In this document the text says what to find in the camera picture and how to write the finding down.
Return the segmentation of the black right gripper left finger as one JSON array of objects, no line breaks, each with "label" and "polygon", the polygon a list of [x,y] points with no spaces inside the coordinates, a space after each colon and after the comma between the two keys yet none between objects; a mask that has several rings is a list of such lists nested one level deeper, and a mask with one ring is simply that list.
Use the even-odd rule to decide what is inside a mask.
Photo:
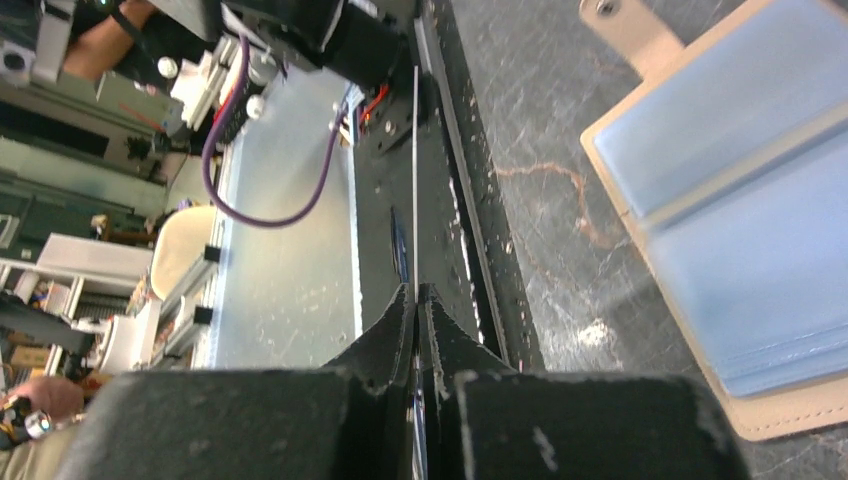
[{"label": "black right gripper left finger", "polygon": [[408,479],[415,305],[311,369],[142,371],[90,405],[61,479]]}]

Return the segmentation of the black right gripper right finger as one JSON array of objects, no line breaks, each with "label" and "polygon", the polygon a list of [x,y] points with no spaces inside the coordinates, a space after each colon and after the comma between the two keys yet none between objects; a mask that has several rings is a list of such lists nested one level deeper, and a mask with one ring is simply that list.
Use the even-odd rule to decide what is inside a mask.
[{"label": "black right gripper right finger", "polygon": [[527,373],[418,300],[434,479],[746,479],[714,395],[668,374]]}]

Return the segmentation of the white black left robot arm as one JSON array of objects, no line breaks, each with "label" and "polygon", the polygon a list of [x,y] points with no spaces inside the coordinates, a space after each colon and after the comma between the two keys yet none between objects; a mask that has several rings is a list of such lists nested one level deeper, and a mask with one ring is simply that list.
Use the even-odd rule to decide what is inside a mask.
[{"label": "white black left robot arm", "polygon": [[364,90],[392,84],[412,67],[409,36],[397,21],[350,1],[155,1],[161,12],[211,41],[225,15],[299,68],[326,68]]}]

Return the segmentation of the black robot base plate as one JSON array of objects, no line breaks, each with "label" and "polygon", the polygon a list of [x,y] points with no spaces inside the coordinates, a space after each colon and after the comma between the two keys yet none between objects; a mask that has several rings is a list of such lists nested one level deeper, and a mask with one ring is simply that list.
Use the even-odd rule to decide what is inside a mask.
[{"label": "black robot base plate", "polygon": [[449,1],[380,1],[378,12],[409,36],[412,67],[356,113],[353,203],[365,326],[379,317],[400,276],[394,244],[413,272],[411,129],[419,67],[420,282],[434,285],[460,327],[510,366],[543,369],[482,116]]}]

